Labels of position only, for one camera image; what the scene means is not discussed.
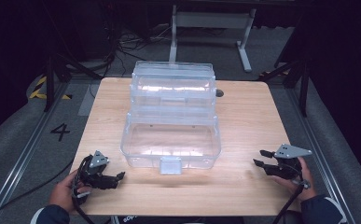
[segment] plastic storage box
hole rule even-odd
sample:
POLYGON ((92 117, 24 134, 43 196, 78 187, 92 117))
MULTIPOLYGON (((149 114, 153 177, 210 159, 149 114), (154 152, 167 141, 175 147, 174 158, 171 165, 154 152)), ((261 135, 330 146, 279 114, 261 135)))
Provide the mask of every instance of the plastic storage box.
POLYGON ((130 90, 120 146, 130 166, 213 167, 221 144, 211 64, 137 62, 130 90))

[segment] human hand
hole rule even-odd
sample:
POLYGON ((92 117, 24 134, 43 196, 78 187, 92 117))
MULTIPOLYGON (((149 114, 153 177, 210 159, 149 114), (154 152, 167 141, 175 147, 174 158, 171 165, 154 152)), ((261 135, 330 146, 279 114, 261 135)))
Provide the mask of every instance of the human hand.
MULTIPOLYGON (((68 213, 72 212, 75 207, 72 201, 72 185, 73 180, 77 174, 77 170, 73 171, 70 175, 60 181, 52 190, 49 197, 49 204, 59 205, 61 208, 66 210, 68 213)), ((83 183, 78 183, 78 192, 83 193, 91 190, 91 187, 84 186, 83 183)))
MULTIPOLYGON (((306 161, 299 157, 299 162, 301 164, 302 167, 302 177, 305 180, 308 180, 309 183, 311 184, 311 187, 308 189, 304 189, 300 195, 298 196, 298 199, 300 201, 305 201, 308 200, 314 196, 317 195, 316 190, 314 189, 314 184, 313 184, 313 179, 312 179, 312 174, 311 171, 308 168, 308 165, 306 164, 306 161)), ((283 179, 279 176, 276 175, 272 175, 271 178, 273 179, 273 181, 275 181, 276 183, 286 187, 290 193, 294 193, 296 191, 296 189, 298 188, 298 185, 293 183, 291 180, 286 180, 283 179)))

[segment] dark blue sleeve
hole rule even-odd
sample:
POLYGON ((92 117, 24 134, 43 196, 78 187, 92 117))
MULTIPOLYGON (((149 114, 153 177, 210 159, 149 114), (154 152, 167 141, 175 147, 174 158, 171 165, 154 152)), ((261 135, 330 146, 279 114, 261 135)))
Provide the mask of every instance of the dark blue sleeve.
POLYGON ((325 195, 318 195, 301 203, 304 224, 347 223, 340 205, 325 195))
POLYGON ((51 204, 37 211, 31 224, 69 224, 69 222, 70 217, 66 210, 51 204))

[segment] gray floor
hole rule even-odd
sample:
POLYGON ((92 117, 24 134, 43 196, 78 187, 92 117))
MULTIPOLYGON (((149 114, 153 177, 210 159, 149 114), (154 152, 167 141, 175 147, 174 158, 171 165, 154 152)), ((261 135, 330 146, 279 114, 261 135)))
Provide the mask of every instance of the gray floor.
MULTIPOLYGON (((291 32, 292 29, 281 28, 253 29, 246 45, 253 68, 253 72, 249 74, 243 71, 235 48, 238 36, 242 36, 237 30, 227 30, 220 35, 211 35, 210 30, 180 33, 177 61, 211 63, 215 69, 216 79, 255 80, 261 72, 273 70, 273 64, 291 32)), ((158 43, 130 53, 150 61, 167 61, 169 47, 170 41, 162 39, 158 43)), ((130 77, 138 59, 121 52, 118 52, 118 56, 122 62, 116 58, 107 76, 130 77)), ((99 60, 84 64, 91 66, 97 63, 99 60)), ((298 108, 292 101, 294 94, 298 94, 298 88, 284 89, 280 85, 281 79, 282 77, 274 78, 269 86, 291 144, 321 149, 323 163, 326 161, 329 169, 319 165, 322 158, 308 158, 318 190, 333 194, 332 196, 341 202, 349 223, 361 223, 361 167, 357 159, 322 104, 312 83, 308 92, 308 117, 305 119, 299 116, 298 108), (339 189, 333 189, 332 186, 336 185, 339 189)), ((27 96, 32 92, 37 80, 38 78, 31 83, 25 93, 27 96)), ((3 123, 0 127, 0 204, 54 176, 73 159, 98 86, 99 81, 76 75, 70 83, 58 84, 56 88, 57 92, 64 90, 64 93, 72 94, 71 100, 58 100, 53 110, 43 113, 45 100, 30 99, 25 107, 3 123), (70 133, 65 134, 60 142, 59 135, 50 131, 63 123, 67 124, 70 133)), ((66 170, 42 189, 6 207, 0 212, 0 223, 28 223, 34 212, 47 204, 50 190, 56 181, 68 172, 69 170, 66 170)), ((92 219, 96 223, 104 223, 108 217, 92 219)), ((245 217, 244 220, 248 224, 271 223, 273 217, 245 217)), ((72 223, 84 222, 75 216, 72 217, 72 223)))

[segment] wooden table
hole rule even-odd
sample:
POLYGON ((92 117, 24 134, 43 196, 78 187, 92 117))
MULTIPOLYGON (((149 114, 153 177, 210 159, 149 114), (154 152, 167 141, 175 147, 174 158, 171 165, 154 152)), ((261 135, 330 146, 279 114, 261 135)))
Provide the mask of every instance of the wooden table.
POLYGON ((217 81, 222 154, 208 170, 160 175, 157 168, 132 168, 119 150, 130 107, 130 78, 102 80, 72 170, 100 150, 111 160, 104 175, 125 171, 117 189, 94 189, 82 205, 88 215, 275 216, 290 194, 254 165, 261 149, 289 143, 270 90, 262 82, 217 81))

